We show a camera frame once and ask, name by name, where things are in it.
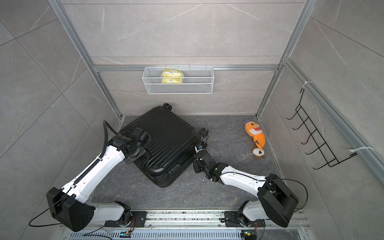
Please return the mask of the black hard-shell suitcase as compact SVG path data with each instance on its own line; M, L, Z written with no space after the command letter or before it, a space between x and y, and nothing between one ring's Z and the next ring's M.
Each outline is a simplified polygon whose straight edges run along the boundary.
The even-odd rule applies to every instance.
M172 112L168 103L155 107L123 127L119 133L128 137L135 128L146 131L151 139L146 149L150 159L134 164L160 188L170 186L194 161L195 145L209 136L205 128L195 129Z

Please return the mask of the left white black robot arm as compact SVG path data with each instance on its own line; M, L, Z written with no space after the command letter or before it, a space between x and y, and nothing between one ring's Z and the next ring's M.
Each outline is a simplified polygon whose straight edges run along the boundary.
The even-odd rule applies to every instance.
M48 211L73 232L79 232L90 224L112 223L134 229L135 218L131 208L119 201L111 204L89 204L87 201L98 184L119 163L131 164L138 159L149 159L146 146L151 137L143 129L136 128L128 136L119 133L110 139L108 131L113 128L103 122L104 145L102 152L74 179L60 189L51 188L46 195Z

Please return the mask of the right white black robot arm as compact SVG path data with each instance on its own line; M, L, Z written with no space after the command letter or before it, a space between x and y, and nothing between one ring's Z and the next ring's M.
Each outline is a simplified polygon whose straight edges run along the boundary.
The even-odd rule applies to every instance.
M302 210L308 203L307 187L297 180L280 178L275 174L257 176L242 172L225 163L217 163L203 148L196 149L194 160L195 173L205 173L212 182L241 189L255 197L257 201L244 201L236 212L236 220L226 218L227 222L243 227L256 225L261 220L271 220L286 228L294 213ZM301 207L299 198L286 185L286 181L304 187L306 200Z

